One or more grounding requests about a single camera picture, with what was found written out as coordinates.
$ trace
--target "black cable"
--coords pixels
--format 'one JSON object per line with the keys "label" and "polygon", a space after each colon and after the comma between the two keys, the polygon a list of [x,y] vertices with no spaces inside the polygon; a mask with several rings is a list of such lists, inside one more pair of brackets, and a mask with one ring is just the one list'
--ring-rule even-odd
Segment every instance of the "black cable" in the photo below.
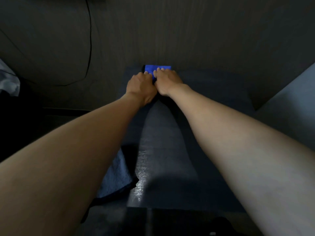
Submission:
{"label": "black cable", "polygon": [[[88,71],[89,71],[89,68],[90,68],[90,63],[91,63],[91,55],[92,55],[92,21],[91,21],[91,12],[90,12],[90,7],[89,7],[89,3],[88,3],[88,0],[85,0],[85,3],[86,3],[86,7],[88,8],[88,12],[89,12],[89,20],[90,20],[90,54],[89,54],[89,61],[88,61],[88,67],[86,68],[86,73],[85,73],[85,76],[82,78],[82,79],[79,79],[79,80],[76,80],[74,82],[71,82],[71,83],[68,83],[68,84],[55,84],[55,85],[45,85],[45,86],[52,86],[52,87],[65,87],[65,86],[69,86],[71,84],[75,84],[75,83],[78,83],[79,81],[82,81],[83,79],[86,78],[86,76],[88,75]],[[31,61],[31,59],[29,59],[18,47],[17,45],[0,29],[0,31],[7,37],[7,39],[15,46],[15,48],[17,48],[17,50],[24,56],[26,57],[30,62],[33,63],[33,61]],[[11,74],[11,75],[14,75],[12,73],[9,73],[7,71],[4,71],[2,69],[0,69],[1,71],[3,72],[6,72],[7,74]],[[25,79],[23,78],[24,80],[28,81],[28,82],[31,82],[33,84],[37,84],[35,83],[34,81],[32,80],[29,80],[29,79]]]}

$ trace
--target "person's right arm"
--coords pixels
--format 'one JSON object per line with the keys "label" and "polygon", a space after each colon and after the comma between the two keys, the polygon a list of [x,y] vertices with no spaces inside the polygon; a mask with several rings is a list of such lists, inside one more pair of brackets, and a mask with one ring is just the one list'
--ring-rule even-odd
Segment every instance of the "person's right arm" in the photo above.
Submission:
{"label": "person's right arm", "polygon": [[288,136],[154,72],[206,155],[264,235],[315,235],[315,153]]}

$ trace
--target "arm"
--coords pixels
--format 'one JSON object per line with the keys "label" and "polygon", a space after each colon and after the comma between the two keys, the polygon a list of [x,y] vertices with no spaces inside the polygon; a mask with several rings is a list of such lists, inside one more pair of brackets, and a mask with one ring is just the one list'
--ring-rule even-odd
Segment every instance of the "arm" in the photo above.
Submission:
{"label": "arm", "polygon": [[315,154],[158,70],[156,87],[183,111],[203,151],[264,235],[315,234]]}
{"label": "arm", "polygon": [[133,76],[119,100],[38,139],[0,164],[1,235],[69,235],[80,223],[127,126],[157,90]]}

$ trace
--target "skin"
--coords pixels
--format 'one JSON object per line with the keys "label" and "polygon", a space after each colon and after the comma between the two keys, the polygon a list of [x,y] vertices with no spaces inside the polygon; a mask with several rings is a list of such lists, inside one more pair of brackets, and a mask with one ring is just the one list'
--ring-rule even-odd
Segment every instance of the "skin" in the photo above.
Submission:
{"label": "skin", "polygon": [[[315,154],[280,132],[154,72],[265,235],[314,235]],[[132,117],[157,90],[133,76],[119,100],[45,135],[0,164],[2,235],[69,235],[95,197]]]}

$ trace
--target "wall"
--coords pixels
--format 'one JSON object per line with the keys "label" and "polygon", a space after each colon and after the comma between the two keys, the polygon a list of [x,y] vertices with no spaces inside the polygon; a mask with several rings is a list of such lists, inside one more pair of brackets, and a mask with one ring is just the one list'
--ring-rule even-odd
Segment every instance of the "wall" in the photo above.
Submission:
{"label": "wall", "polygon": [[245,76],[256,108],[315,62],[315,0],[0,0],[0,58],[46,107],[115,99],[126,66]]}
{"label": "wall", "polygon": [[315,63],[265,103],[256,118],[315,151]]}

